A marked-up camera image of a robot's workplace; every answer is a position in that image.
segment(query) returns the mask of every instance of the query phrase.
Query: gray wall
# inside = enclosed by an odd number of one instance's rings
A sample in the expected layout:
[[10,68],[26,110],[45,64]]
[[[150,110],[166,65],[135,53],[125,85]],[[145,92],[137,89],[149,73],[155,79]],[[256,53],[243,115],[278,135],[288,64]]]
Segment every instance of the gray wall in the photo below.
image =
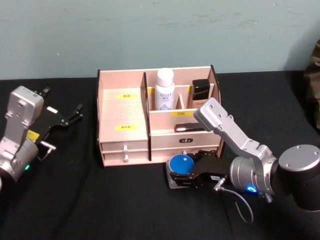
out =
[[319,0],[1,0],[0,79],[302,70],[317,39]]

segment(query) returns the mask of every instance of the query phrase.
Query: wooden compartment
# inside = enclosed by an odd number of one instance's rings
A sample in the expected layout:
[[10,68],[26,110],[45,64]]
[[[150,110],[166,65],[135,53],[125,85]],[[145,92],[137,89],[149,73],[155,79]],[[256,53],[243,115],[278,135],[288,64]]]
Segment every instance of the wooden compartment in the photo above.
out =
[[98,72],[98,145],[104,166],[163,163],[186,151],[216,150],[223,141],[213,132],[175,132],[176,124],[196,123],[188,108],[192,80],[208,79],[209,96],[220,102],[213,66],[171,68],[175,109],[154,110],[158,69]]

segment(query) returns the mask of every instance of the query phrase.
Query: black tablecloth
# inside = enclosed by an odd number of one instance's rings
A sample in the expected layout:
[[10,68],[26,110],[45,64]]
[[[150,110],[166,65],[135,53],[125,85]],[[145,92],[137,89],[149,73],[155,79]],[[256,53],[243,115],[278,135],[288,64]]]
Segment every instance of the black tablecloth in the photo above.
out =
[[[218,79],[224,108],[275,156],[297,144],[319,144],[290,87],[303,81],[301,72],[218,74]],[[255,217],[248,225],[228,194],[208,187],[169,189],[163,164],[103,168],[96,148],[96,84],[95,78],[0,81],[0,113],[9,93],[24,85],[49,86],[46,105],[68,115],[82,103],[84,115],[68,132],[48,139],[58,146],[50,157],[3,188],[1,240],[320,239],[320,213],[299,209],[291,196],[275,196],[271,204],[247,196]],[[0,117],[0,136],[5,123]],[[235,155],[226,147],[223,156]]]

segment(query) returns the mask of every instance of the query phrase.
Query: blue led light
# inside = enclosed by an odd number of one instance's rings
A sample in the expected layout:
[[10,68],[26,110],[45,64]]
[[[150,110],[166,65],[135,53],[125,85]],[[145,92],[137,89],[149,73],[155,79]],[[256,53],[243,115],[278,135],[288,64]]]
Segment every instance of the blue led light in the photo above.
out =
[[249,191],[249,192],[252,192],[252,193],[256,193],[257,190],[254,186],[247,186],[246,189]]

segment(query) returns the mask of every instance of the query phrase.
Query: white sticker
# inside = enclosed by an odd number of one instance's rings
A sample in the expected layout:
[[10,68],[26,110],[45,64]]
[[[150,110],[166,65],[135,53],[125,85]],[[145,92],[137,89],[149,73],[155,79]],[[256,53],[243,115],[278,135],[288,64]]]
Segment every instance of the white sticker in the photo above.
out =
[[47,109],[48,111],[54,113],[54,114],[57,114],[57,112],[58,112],[58,110],[56,110],[56,109],[54,109],[53,107],[50,107],[50,106],[48,106],[46,109]]
[[220,177],[219,177],[219,176],[210,176],[210,178],[211,178],[213,181],[219,181],[219,180],[220,180]]

